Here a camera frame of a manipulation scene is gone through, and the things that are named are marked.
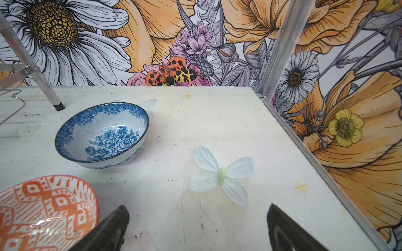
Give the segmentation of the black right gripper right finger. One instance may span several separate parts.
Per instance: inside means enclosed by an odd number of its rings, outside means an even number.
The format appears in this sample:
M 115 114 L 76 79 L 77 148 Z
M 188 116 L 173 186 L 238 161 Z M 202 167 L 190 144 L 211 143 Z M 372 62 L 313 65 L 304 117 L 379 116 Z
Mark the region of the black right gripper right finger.
M 328 250 L 275 204 L 269 207 L 267 224 L 274 251 Z

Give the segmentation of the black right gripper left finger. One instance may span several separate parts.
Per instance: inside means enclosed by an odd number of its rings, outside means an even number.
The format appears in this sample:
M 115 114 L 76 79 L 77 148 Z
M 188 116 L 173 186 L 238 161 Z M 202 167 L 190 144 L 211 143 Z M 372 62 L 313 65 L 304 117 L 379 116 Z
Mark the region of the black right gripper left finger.
M 69 251 L 120 251 L 129 218 L 127 208 L 119 206 Z

